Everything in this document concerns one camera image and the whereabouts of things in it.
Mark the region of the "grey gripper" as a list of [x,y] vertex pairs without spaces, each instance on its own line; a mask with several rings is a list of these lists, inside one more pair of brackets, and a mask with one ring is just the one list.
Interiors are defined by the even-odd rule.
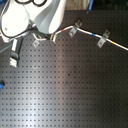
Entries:
[[23,42],[23,38],[18,38],[13,40],[12,47],[11,47],[11,55],[10,55],[10,65],[13,67],[18,66],[19,53],[20,53],[22,42]]

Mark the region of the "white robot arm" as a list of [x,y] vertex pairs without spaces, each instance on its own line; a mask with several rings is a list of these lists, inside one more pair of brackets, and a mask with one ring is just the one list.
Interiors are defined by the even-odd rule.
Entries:
[[7,0],[0,12],[0,36],[11,43],[10,65],[18,66],[22,39],[32,33],[49,40],[62,23],[67,0]]

